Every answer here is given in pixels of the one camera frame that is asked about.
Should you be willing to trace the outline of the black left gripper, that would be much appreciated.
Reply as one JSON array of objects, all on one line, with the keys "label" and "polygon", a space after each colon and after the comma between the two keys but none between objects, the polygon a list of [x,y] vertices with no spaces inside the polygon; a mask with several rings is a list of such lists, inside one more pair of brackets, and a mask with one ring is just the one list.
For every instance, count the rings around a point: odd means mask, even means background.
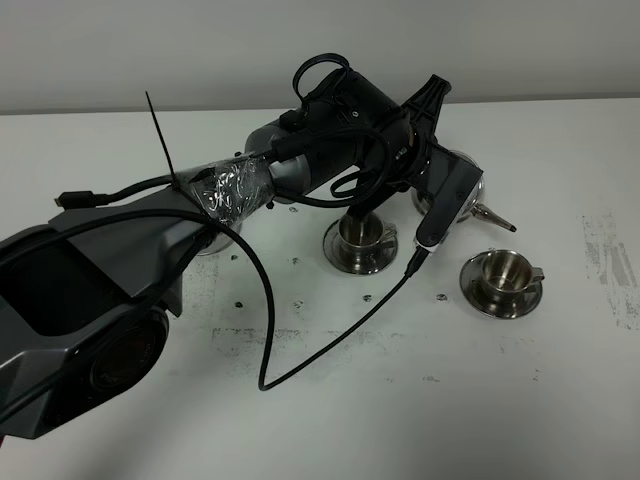
[{"label": "black left gripper", "polygon": [[450,83],[432,75],[397,104],[353,69],[336,69],[294,110],[294,198],[330,183],[334,200],[386,200],[406,192],[425,167],[425,142]]}]

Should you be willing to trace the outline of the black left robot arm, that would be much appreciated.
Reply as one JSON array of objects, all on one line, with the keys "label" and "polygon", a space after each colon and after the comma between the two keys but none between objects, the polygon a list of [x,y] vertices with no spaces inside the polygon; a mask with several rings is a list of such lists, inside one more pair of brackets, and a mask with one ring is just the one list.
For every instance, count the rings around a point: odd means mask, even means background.
[{"label": "black left robot arm", "polygon": [[154,366],[182,275],[218,236],[274,202],[361,217],[398,191],[431,195],[417,268],[457,214],[456,186],[476,169],[437,143],[447,81],[403,104],[350,68],[329,74],[296,110],[250,134],[245,151],[116,194],[67,192],[61,213],[1,245],[1,431],[35,439],[123,393]]}]

